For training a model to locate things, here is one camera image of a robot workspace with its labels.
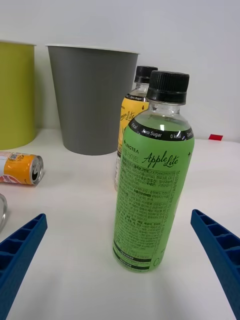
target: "green label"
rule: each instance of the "green label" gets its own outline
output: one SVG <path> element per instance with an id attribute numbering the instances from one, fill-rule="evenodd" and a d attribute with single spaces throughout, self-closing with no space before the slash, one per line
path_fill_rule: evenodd
<path id="1" fill-rule="evenodd" d="M 128 269 L 161 262 L 194 148 L 192 129 L 164 131 L 134 119 L 125 130 L 113 252 Z"/>

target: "yellow label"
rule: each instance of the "yellow label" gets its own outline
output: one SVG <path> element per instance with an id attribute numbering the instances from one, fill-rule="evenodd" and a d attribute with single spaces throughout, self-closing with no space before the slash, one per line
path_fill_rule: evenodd
<path id="1" fill-rule="evenodd" d="M 121 104 L 120 126 L 118 134 L 118 152 L 122 152 L 124 131 L 129 122 L 139 113 L 147 110 L 149 103 L 146 98 L 138 95 L 127 94 Z"/>
<path id="2" fill-rule="evenodd" d="M 32 185 L 30 179 L 33 154 L 0 152 L 0 182 Z"/>

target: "orange can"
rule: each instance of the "orange can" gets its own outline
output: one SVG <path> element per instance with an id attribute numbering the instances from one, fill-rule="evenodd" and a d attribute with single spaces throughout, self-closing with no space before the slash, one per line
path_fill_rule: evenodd
<path id="1" fill-rule="evenodd" d="M 0 182 L 37 185 L 43 173 L 44 162 L 39 155 L 0 151 Z"/>

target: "blue plastic part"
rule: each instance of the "blue plastic part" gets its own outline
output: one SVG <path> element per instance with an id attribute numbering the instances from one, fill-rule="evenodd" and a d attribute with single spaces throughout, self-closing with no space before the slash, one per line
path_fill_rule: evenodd
<path id="1" fill-rule="evenodd" d="M 191 225 L 240 320 L 240 239 L 199 210 L 192 211 Z"/>
<path id="2" fill-rule="evenodd" d="M 6 320 L 47 228 L 42 213 L 0 243 L 0 320 Z"/>

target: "green bottle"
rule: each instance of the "green bottle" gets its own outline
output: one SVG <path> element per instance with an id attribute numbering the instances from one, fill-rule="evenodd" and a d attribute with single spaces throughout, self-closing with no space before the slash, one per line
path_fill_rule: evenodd
<path id="1" fill-rule="evenodd" d="M 127 269 L 148 272 L 163 259 L 194 149 L 180 115 L 189 75 L 153 71 L 149 107 L 123 136 L 113 254 Z"/>

